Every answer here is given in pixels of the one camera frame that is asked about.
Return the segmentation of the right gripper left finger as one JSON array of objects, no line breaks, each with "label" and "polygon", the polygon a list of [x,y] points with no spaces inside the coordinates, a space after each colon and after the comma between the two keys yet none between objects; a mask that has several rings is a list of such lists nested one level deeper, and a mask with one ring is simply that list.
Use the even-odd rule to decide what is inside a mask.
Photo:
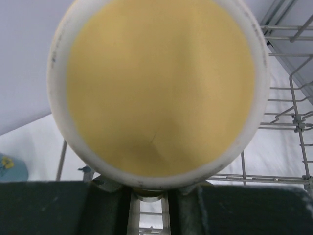
[{"label": "right gripper left finger", "polygon": [[2,235],[124,235],[131,189],[82,181],[0,185]]}]

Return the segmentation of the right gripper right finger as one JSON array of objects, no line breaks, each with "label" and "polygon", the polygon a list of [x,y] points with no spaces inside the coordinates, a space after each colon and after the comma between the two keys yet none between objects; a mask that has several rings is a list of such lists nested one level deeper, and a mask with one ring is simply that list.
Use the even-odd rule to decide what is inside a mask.
[{"label": "right gripper right finger", "polygon": [[313,199],[296,187],[197,186],[168,200],[173,235],[313,233]]}]

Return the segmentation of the yellow mug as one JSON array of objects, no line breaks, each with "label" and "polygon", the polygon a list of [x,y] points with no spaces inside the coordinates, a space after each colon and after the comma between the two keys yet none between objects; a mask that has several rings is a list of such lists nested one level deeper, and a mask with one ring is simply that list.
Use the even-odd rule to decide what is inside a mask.
[{"label": "yellow mug", "polygon": [[190,186],[258,130],[266,49],[241,0],[76,0],[51,43],[50,109],[99,174],[152,191]]}]

